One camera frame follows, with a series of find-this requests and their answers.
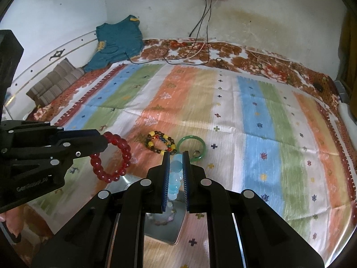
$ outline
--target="bed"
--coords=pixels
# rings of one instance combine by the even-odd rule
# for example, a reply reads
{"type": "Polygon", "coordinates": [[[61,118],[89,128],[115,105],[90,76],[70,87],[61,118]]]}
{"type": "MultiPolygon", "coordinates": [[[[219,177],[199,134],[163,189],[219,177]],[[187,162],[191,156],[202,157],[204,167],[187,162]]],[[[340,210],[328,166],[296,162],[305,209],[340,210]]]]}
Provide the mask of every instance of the bed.
{"type": "MultiPolygon", "coordinates": [[[[357,224],[357,157],[332,80],[280,55],[236,44],[211,42],[208,49],[198,42],[190,52],[190,38],[144,42],[140,56],[86,73],[29,119],[120,134],[133,154],[127,171],[140,178],[162,160],[144,146],[150,131],[175,141],[199,136],[208,151],[196,164],[207,177],[232,191],[254,190],[328,266],[357,224]],[[185,65],[171,65],[201,47],[185,65]],[[155,61],[163,55],[171,64],[155,61]]],[[[189,142],[181,151],[198,148],[189,142]]],[[[117,149],[109,147],[101,159],[108,173],[120,167],[117,149]]],[[[88,158],[75,160],[65,181],[25,207],[23,239],[14,248],[27,263],[106,188],[88,158]]],[[[145,237],[145,268],[209,267],[208,255],[204,214],[186,216],[176,245],[145,237]]]]}

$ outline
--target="blue stripe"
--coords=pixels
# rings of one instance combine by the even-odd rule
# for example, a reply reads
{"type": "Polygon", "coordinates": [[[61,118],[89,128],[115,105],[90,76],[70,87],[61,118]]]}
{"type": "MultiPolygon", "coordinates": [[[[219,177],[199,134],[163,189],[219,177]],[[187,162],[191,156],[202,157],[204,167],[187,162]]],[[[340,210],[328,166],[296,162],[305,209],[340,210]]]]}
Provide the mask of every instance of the blue stripe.
{"type": "Polygon", "coordinates": [[[278,214],[284,208],[281,188],[280,143],[275,141],[272,118],[265,98],[255,80],[237,77],[246,133],[243,159],[243,189],[252,189],[258,195],[268,195],[268,204],[278,214]]]}
{"type": "Polygon", "coordinates": [[[98,93],[81,107],[80,111],[66,124],[66,130],[82,129],[98,107],[114,94],[115,91],[141,67],[142,65],[130,65],[121,69],[101,90],[99,90],[98,93]]]}

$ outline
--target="jade bangle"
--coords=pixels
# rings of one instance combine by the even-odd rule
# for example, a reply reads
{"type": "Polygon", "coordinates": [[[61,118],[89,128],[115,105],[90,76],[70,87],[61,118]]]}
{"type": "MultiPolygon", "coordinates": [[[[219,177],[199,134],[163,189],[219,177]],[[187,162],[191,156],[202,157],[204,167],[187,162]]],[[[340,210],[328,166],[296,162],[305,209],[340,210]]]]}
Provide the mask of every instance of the jade bangle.
{"type": "Polygon", "coordinates": [[[191,157],[191,158],[190,158],[190,162],[195,162],[195,161],[198,161],[198,160],[200,160],[201,158],[203,158],[203,157],[206,155],[206,151],[207,151],[206,143],[204,142],[204,140],[202,140],[202,138],[200,138],[200,137],[198,137],[198,136],[188,135],[188,136],[185,136],[185,137],[181,138],[180,141],[177,143],[177,151],[178,151],[179,153],[181,153],[181,152],[180,152],[180,145],[181,145],[185,140],[188,140],[188,139],[198,140],[198,141],[201,142],[201,144],[203,145],[203,151],[202,151],[202,153],[201,153],[198,157],[191,157]]]}

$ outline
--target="white wall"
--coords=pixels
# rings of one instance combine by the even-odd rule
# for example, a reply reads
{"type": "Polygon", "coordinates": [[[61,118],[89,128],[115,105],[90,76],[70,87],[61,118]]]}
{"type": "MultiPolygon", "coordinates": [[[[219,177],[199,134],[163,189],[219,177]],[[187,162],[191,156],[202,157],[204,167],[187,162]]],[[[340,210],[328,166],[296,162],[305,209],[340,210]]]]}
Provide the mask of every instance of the white wall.
{"type": "MultiPolygon", "coordinates": [[[[106,4],[109,23],[129,14],[139,16],[145,38],[188,36],[204,8],[204,0],[106,0],[106,4]]],[[[341,0],[219,1],[209,36],[276,52],[335,78],[345,14],[341,0]]]]}
{"type": "Polygon", "coordinates": [[[0,29],[11,29],[24,48],[15,78],[44,55],[106,20],[105,0],[14,0],[0,29]]]}

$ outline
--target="yellow and black beaded bracelet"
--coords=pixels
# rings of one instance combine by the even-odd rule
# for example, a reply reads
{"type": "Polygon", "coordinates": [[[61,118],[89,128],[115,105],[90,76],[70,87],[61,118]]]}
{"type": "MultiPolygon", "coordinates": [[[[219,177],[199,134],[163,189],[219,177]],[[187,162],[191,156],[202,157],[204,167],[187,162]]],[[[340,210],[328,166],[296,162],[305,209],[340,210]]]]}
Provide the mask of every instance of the yellow and black beaded bracelet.
{"type": "Polygon", "coordinates": [[[169,137],[168,135],[160,132],[160,131],[151,131],[147,135],[147,139],[145,141],[145,146],[150,149],[152,152],[159,153],[164,155],[165,151],[170,152],[171,155],[175,155],[177,152],[175,141],[169,137]],[[151,141],[152,139],[160,139],[163,143],[166,144],[167,149],[161,150],[155,147],[154,143],[151,141]]]}

